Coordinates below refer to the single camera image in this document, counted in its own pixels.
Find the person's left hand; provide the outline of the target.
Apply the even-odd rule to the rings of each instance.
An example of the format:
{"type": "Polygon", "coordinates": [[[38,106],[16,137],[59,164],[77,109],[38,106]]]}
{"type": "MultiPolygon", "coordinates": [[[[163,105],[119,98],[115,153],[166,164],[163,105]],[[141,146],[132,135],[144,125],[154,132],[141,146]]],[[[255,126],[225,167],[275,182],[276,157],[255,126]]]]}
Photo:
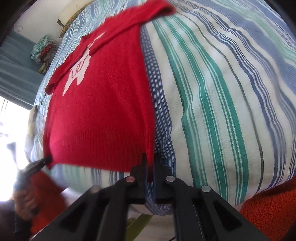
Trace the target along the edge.
{"type": "Polygon", "coordinates": [[[31,220],[38,207],[38,199],[32,185],[13,192],[16,214],[23,220],[31,220]]]}

